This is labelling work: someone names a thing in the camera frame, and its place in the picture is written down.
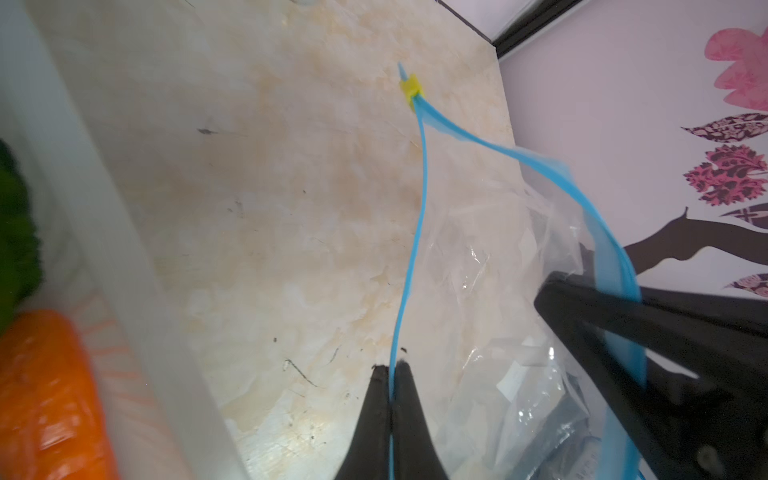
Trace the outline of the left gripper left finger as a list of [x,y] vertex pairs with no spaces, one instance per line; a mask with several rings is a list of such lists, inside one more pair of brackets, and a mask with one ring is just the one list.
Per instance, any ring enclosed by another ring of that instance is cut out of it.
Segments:
[[390,435],[389,370],[387,366],[376,365],[348,452],[335,479],[388,479]]

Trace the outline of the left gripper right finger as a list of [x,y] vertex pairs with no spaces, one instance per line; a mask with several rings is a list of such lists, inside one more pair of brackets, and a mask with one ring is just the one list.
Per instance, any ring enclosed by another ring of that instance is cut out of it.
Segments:
[[394,479],[447,479],[432,443],[410,365],[394,369],[392,409],[392,474]]

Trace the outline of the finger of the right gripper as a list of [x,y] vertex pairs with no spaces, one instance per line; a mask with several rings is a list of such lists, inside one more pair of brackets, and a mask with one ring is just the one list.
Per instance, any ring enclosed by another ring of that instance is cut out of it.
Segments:
[[767,306],[552,274],[534,305],[660,479],[767,475]]

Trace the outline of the clear zip top bag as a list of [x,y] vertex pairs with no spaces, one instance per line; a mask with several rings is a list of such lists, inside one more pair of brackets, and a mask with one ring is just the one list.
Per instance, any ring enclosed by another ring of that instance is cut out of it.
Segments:
[[534,300],[558,273],[636,300],[629,257],[568,168],[489,141],[401,77],[421,201],[390,358],[451,479],[638,479],[629,435]]

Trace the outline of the white plastic perforated basket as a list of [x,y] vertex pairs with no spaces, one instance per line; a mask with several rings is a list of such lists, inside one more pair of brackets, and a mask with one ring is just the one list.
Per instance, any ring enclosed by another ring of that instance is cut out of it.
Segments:
[[27,183],[43,282],[31,308],[76,327],[124,479],[246,469],[150,258],[25,5],[1,5],[1,137]]

